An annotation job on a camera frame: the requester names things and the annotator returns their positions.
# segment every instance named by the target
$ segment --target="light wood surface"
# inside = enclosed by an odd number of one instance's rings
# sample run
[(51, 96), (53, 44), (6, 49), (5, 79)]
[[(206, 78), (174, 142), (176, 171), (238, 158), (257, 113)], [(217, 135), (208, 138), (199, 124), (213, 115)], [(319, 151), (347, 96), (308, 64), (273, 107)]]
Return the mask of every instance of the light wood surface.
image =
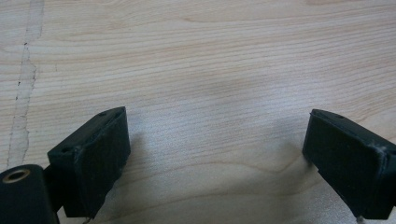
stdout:
[(309, 112), (396, 143), (395, 59), (395, 1), (1, 1), (0, 170), (125, 105), (92, 223), (356, 223), (302, 157)]

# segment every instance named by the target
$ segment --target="black plastic part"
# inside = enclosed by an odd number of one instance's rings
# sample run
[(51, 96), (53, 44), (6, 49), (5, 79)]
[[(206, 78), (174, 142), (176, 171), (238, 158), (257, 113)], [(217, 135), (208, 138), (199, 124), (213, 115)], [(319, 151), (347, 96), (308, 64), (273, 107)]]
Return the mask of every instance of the black plastic part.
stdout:
[(63, 205), (68, 217), (94, 218), (130, 153), (125, 107), (90, 119), (48, 153), (54, 209)]
[(355, 217), (387, 219), (396, 202), (396, 146), (355, 122), (314, 109), (304, 156)]
[(0, 223), (57, 224), (43, 169), (23, 165), (0, 174)]

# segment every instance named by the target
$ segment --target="scratch mark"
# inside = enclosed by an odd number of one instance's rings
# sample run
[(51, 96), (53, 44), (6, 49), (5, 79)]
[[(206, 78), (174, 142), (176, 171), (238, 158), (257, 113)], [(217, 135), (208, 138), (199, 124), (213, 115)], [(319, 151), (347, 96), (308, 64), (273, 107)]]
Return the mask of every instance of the scratch mark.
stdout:
[(35, 86), (36, 66), (30, 61), (29, 45), (41, 36), (44, 15), (44, 0), (31, 0), (29, 6), (29, 21), (26, 26), (24, 48), (21, 59), (21, 74), (18, 81), (18, 92), (15, 97), (14, 119), (9, 140), (7, 168), (22, 165), (29, 147), (29, 132), (27, 112), (30, 95)]

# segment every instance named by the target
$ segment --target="wooden table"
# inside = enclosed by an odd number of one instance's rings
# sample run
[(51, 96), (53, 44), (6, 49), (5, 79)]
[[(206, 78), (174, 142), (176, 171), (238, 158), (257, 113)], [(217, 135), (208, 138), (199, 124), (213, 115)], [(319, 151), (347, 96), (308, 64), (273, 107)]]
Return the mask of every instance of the wooden table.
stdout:
[(394, 1), (13, 0), (0, 31), (1, 171), (127, 107), (92, 223), (355, 223), (303, 159), (309, 112), (396, 143)]

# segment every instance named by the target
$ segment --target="wood grain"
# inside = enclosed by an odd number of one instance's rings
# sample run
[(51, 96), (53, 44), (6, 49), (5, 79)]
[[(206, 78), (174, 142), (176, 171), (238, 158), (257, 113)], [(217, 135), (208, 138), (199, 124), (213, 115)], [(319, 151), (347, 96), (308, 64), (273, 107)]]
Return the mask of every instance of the wood grain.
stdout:
[(92, 223), (355, 223), (302, 157), (310, 110), (396, 143), (393, 1), (15, 0), (0, 30), (1, 170), (127, 107)]

